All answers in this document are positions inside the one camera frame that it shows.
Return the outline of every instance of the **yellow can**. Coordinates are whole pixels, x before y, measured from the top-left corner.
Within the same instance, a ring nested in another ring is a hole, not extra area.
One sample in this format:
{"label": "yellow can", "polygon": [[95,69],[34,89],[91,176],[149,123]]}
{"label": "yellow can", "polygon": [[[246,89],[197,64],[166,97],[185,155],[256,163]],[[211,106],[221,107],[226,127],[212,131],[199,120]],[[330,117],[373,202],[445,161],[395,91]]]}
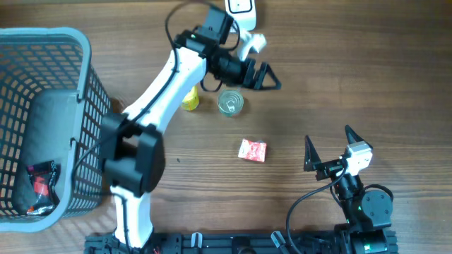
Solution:
{"label": "yellow can", "polygon": [[198,88],[194,86],[182,101],[181,108],[187,111],[192,111],[198,105],[199,105]]}

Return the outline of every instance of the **pink and white object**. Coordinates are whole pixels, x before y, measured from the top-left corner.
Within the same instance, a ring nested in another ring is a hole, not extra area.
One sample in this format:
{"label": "pink and white object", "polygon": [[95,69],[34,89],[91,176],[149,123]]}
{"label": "pink and white object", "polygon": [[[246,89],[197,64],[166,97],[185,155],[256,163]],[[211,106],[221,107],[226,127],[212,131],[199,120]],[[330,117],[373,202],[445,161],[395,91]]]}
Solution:
{"label": "pink and white object", "polygon": [[267,144],[265,143],[251,142],[243,139],[239,150],[239,158],[264,162],[266,160],[266,149]]}

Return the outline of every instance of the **wooden table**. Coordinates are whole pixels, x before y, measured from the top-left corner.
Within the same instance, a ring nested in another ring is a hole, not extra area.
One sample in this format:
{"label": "wooden table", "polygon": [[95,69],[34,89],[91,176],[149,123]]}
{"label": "wooden table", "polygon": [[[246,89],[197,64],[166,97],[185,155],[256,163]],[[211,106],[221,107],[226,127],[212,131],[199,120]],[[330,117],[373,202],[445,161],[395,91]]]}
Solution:
{"label": "wooden table", "polygon": [[[163,20],[176,3],[2,6],[0,26],[78,28],[91,41],[109,96],[126,106],[167,60]],[[450,253],[452,3],[257,4],[256,31],[268,40],[257,59],[271,64],[282,90],[244,92],[244,112],[236,119],[218,112],[218,94],[204,92],[196,111],[175,114],[165,133],[167,168],[153,192],[156,231],[284,229],[290,205],[328,183],[303,172],[304,136],[322,159],[334,159],[350,124],[375,147],[364,184],[380,183],[395,194],[392,229],[400,252]],[[202,23],[205,12],[200,6],[180,11],[172,34]],[[265,164],[237,158],[242,138],[268,143]],[[332,229],[344,221],[325,191],[296,209],[292,226]],[[2,234],[0,252],[81,253],[85,236],[115,226],[108,200],[38,234]]]}

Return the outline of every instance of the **gray basket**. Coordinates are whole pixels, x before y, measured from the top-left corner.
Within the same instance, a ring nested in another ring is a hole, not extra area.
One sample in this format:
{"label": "gray basket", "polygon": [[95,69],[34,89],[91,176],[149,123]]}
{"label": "gray basket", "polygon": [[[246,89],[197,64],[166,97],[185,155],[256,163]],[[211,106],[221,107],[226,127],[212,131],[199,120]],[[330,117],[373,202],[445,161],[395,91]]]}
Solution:
{"label": "gray basket", "polygon": [[[110,107],[90,61],[88,39],[72,28],[0,29],[0,231],[40,231],[100,203],[98,150],[71,181]],[[60,203],[46,217],[24,215],[36,199],[25,167],[51,159]]]}

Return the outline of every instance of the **white object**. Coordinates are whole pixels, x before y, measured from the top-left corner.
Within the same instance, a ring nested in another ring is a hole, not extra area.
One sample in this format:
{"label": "white object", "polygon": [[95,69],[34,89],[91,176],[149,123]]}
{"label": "white object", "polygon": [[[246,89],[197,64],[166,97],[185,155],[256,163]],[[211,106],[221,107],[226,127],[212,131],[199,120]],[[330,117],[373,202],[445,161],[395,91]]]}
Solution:
{"label": "white object", "polygon": [[[199,83],[206,74],[207,62],[199,57],[199,53],[182,47],[176,49],[179,57],[177,73],[167,86],[165,91],[158,97],[150,110],[144,114],[136,123],[142,126],[153,124],[162,134],[168,126],[172,116],[182,103],[185,95],[190,92],[193,86]],[[157,78],[149,88],[132,105],[128,106],[124,113],[127,113],[127,119],[131,120],[137,116],[141,110],[157,95],[174,68],[174,52],[171,51],[168,62],[163,67]],[[110,187],[112,193],[119,194],[126,198],[127,211],[127,229],[128,240],[132,248],[142,248],[148,241],[153,231],[153,224],[150,219],[150,193],[144,193],[137,198],[131,191],[122,187]],[[114,198],[116,203],[116,214],[118,227],[114,236],[126,243],[124,235],[124,216],[122,200],[119,197]]]}
{"label": "white object", "polygon": [[251,31],[256,28],[254,0],[225,0],[225,5],[226,11],[239,23],[240,29]]}
{"label": "white object", "polygon": [[245,29],[240,29],[242,44],[237,49],[240,61],[245,61],[249,53],[259,53],[267,45],[266,37],[262,34],[251,34]]}
{"label": "white object", "polygon": [[[346,159],[346,174],[351,174],[352,176],[357,176],[361,170],[367,168],[372,159],[372,149],[364,141],[348,145],[347,153],[350,155],[350,158]],[[339,176],[341,174],[342,170],[339,171],[336,176]]]}

